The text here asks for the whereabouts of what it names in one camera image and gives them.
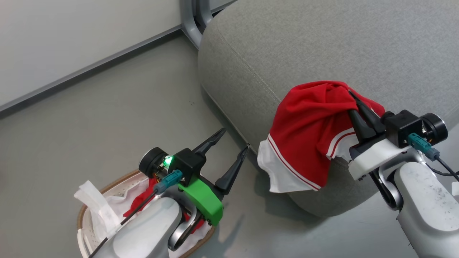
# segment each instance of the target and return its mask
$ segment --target black cable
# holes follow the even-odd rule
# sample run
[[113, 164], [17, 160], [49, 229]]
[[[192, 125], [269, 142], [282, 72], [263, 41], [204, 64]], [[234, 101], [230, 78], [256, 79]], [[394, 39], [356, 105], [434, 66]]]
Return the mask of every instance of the black cable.
[[[137, 206], [137, 208], [135, 208], [134, 211], [132, 211], [129, 216], [127, 216], [125, 219], [123, 219], [123, 221], [121, 221], [121, 226], [124, 225], [130, 218], [132, 218], [132, 216], [134, 216], [134, 214], [136, 214], [145, 204], [147, 204], [155, 195], [156, 193], [158, 192], [158, 189], [155, 189], [153, 190], [153, 192], [148, 196], [148, 198], [146, 198], [139, 206]], [[108, 238], [105, 238], [104, 240], [102, 240], [102, 242], [97, 246], [97, 248], [94, 250], [94, 252], [92, 252], [88, 258], [93, 258], [94, 255], [102, 248], [102, 246], [108, 241]]]
[[432, 170], [432, 172], [436, 173], [436, 174], [439, 174], [439, 175], [442, 175], [442, 176], [453, 176], [452, 174], [450, 173], [443, 173], [443, 172], [440, 172], [438, 170], [436, 170], [435, 168], [429, 166], [429, 164], [426, 163], [426, 165], [430, 168], [430, 170]]
[[435, 159], [446, 168], [446, 170], [453, 175], [453, 177], [459, 182], [459, 176], [442, 160], [440, 159], [440, 156], [437, 155], [435, 156]]

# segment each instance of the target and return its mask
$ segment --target laundry basket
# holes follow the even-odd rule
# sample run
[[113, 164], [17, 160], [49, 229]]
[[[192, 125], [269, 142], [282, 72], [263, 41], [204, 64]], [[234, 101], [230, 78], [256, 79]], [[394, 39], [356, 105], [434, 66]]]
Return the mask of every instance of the laundry basket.
[[[104, 197], [123, 196], [128, 189], [142, 182], [146, 178], [147, 177], [139, 170], [135, 170], [106, 186], [104, 189], [101, 190], [101, 193]], [[99, 241], [97, 240], [94, 234], [92, 227], [91, 212], [89, 209], [87, 209], [86, 205], [83, 205], [83, 207], [81, 207], [81, 210], [78, 214], [77, 230], [77, 240], [81, 255], [83, 256], [83, 258], [88, 258], [89, 255], [99, 245]], [[192, 247], [189, 251], [180, 256], [180, 258], [190, 256], [194, 251], [196, 251], [199, 247], [201, 247], [210, 239], [214, 231], [215, 227], [212, 227], [203, 239], [199, 240], [194, 247]]]

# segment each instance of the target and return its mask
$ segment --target gray sofa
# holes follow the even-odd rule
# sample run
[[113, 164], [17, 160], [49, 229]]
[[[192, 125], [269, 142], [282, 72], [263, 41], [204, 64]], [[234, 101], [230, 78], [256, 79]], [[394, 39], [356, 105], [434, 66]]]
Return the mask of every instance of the gray sofa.
[[[455, 0], [238, 0], [206, 28], [202, 86], [253, 149], [298, 84], [346, 82], [387, 110], [459, 121], [459, 5]], [[318, 192], [290, 193], [320, 217], [377, 191], [334, 160]]]

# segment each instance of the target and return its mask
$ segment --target metal sofa leg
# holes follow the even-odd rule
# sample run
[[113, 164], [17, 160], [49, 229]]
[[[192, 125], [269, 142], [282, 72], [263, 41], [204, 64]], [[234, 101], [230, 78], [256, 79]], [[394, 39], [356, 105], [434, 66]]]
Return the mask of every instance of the metal sofa leg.
[[199, 49], [201, 44], [202, 34], [196, 26], [193, 17], [193, 1], [180, 0], [180, 16], [182, 18], [182, 30], [185, 35], [193, 42], [195, 47]]
[[210, 0], [196, 0], [196, 18], [203, 28], [207, 27], [213, 18], [210, 11]]

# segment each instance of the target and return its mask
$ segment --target teal cable connector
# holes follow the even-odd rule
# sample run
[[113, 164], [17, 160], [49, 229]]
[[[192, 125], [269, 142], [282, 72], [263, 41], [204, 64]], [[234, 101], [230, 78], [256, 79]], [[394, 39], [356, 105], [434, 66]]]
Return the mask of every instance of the teal cable connector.
[[416, 133], [408, 135], [408, 144], [410, 144], [414, 149], [424, 153], [431, 161], [435, 161], [435, 157], [440, 155], [440, 152], [437, 149], [432, 148], [432, 144]]
[[167, 188], [180, 183], [182, 177], [182, 171], [176, 169], [172, 173], [165, 176], [161, 182], [155, 184], [153, 190], [157, 190], [157, 194], [162, 194]]

